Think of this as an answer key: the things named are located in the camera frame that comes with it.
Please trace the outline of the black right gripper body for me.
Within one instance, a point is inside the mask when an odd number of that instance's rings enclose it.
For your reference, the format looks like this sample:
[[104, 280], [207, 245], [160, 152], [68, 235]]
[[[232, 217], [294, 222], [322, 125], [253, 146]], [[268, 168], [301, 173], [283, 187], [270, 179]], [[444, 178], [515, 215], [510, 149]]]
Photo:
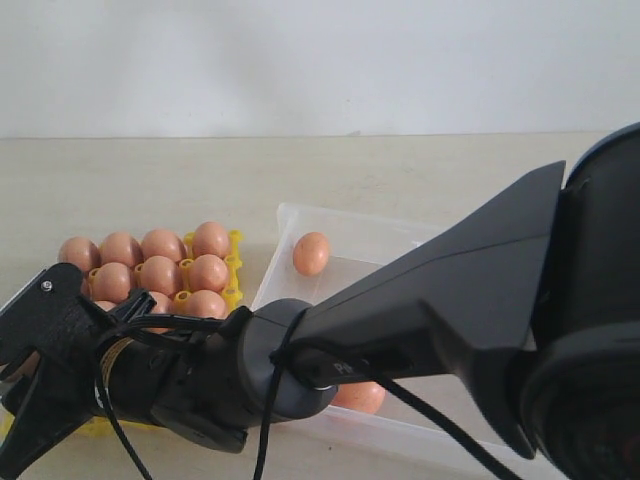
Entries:
[[102, 376], [102, 368], [97, 361], [98, 350], [104, 352], [108, 343], [117, 340], [149, 340], [153, 344], [159, 342], [157, 336], [148, 331], [150, 327], [160, 327], [158, 319], [133, 319], [115, 326], [102, 335], [93, 349], [88, 369], [76, 374], [64, 372], [48, 360], [42, 360], [34, 372], [34, 384], [40, 384], [45, 391], [51, 391], [55, 397], [68, 395], [80, 404], [80, 427], [92, 421], [96, 416], [105, 416], [99, 405], [99, 394], [95, 391], [95, 381]]

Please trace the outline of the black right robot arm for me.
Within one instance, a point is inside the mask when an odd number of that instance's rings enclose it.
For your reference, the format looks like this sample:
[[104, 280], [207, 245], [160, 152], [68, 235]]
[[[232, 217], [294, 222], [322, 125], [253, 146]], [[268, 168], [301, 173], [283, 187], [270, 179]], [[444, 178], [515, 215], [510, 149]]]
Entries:
[[639, 475], [639, 128], [524, 175], [449, 230], [318, 305], [286, 298], [226, 319], [156, 314], [136, 289], [112, 310], [58, 263], [1, 311], [1, 365], [35, 372], [2, 396], [1, 475], [96, 416], [238, 453], [247, 432], [324, 410], [373, 381], [500, 479], [513, 472], [400, 385], [457, 376], [520, 456], [570, 479]]

